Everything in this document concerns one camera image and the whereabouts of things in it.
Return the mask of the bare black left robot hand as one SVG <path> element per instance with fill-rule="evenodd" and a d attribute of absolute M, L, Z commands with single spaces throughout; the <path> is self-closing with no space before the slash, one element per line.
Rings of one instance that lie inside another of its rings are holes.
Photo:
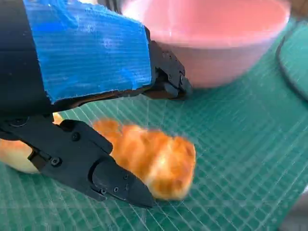
<path fill-rule="evenodd" d="M 41 173 L 95 200 L 150 208 L 147 186 L 111 157 L 91 126 L 55 114 L 89 102 L 146 95 L 181 99 L 185 68 L 149 29 L 99 4 L 78 0 L 0 3 L 1 161 Z"/>

